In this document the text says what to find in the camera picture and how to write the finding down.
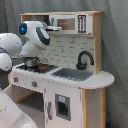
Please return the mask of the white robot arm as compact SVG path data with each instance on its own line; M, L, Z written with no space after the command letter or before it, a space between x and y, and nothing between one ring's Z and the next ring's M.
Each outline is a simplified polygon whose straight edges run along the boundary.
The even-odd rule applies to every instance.
M25 45L16 34L0 34L0 78L11 72L13 58L36 57L50 43L47 28L45 22L23 22L19 26L19 33L29 39ZM0 128L37 128L36 123L1 88Z

